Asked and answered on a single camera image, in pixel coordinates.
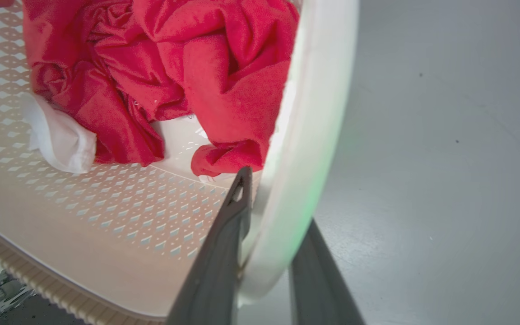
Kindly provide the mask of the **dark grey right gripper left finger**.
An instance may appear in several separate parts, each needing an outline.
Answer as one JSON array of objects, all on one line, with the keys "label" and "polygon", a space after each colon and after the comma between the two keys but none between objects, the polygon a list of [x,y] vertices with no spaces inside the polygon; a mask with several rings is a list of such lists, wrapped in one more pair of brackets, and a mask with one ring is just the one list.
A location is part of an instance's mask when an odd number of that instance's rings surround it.
[{"label": "dark grey right gripper left finger", "polygon": [[166,319],[168,325],[231,325],[237,316],[240,248],[250,229],[252,170],[241,168]]}]

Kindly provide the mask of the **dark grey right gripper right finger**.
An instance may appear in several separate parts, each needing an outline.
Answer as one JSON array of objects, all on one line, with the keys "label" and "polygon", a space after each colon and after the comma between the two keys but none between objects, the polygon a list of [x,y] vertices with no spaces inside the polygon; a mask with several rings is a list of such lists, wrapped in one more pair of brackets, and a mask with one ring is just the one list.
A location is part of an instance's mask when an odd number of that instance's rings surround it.
[{"label": "dark grey right gripper right finger", "polygon": [[314,220],[290,267],[293,325],[363,325],[365,321]]}]

